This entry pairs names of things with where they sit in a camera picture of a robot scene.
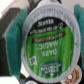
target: blurry background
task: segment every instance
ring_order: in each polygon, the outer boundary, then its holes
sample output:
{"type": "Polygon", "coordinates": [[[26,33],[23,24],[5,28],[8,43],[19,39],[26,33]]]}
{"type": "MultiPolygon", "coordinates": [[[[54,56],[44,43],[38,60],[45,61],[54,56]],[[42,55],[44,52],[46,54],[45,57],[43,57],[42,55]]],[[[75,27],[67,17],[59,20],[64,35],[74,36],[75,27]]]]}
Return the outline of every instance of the blurry background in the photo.
{"type": "MultiPolygon", "coordinates": [[[[70,11],[73,13],[74,13],[74,5],[80,4],[82,7],[84,7],[84,0],[61,0],[61,1],[62,4],[65,5],[68,9],[70,9],[70,11]]],[[[30,4],[28,0],[0,0],[0,18],[10,7],[19,7],[21,9],[28,9],[30,7],[30,4]]],[[[26,77],[29,76],[23,64],[21,72],[26,77]]],[[[15,77],[0,77],[0,84],[19,84],[19,82],[15,77]]]]}

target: coffee pod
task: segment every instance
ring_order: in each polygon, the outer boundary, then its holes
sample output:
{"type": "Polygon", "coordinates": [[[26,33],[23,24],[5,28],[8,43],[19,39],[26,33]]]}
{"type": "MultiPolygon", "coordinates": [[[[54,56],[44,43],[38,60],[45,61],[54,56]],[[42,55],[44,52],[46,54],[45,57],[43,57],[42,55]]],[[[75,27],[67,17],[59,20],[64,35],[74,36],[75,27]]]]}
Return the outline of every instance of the coffee pod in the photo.
{"type": "Polygon", "coordinates": [[[22,35],[21,59],[35,80],[59,82],[77,65],[79,25],[75,16],[62,4],[53,0],[40,2],[28,15],[22,35]]]}

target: green label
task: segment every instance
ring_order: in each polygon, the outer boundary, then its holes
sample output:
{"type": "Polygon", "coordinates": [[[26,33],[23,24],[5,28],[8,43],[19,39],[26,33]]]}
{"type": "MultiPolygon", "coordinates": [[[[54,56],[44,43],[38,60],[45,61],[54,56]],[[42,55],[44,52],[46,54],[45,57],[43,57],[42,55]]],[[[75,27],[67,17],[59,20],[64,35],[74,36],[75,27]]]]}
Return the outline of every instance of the green label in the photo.
{"type": "Polygon", "coordinates": [[[55,24],[56,19],[44,18],[35,23],[26,42],[29,68],[45,79],[60,76],[70,67],[73,57],[72,31],[61,20],[55,24]]]}
{"type": "Polygon", "coordinates": [[[45,77],[55,77],[62,71],[63,64],[59,60],[49,60],[40,66],[40,73],[45,77]]]}

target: white label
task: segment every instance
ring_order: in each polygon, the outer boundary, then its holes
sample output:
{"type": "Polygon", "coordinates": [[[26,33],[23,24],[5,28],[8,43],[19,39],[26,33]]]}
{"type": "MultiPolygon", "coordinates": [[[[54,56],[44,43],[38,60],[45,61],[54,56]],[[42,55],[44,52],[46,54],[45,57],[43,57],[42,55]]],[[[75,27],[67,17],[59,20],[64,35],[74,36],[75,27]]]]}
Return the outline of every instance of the white label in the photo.
{"type": "Polygon", "coordinates": [[[30,61],[30,65],[37,65],[37,60],[36,60],[36,56],[33,56],[32,58],[29,59],[30,61]]]}

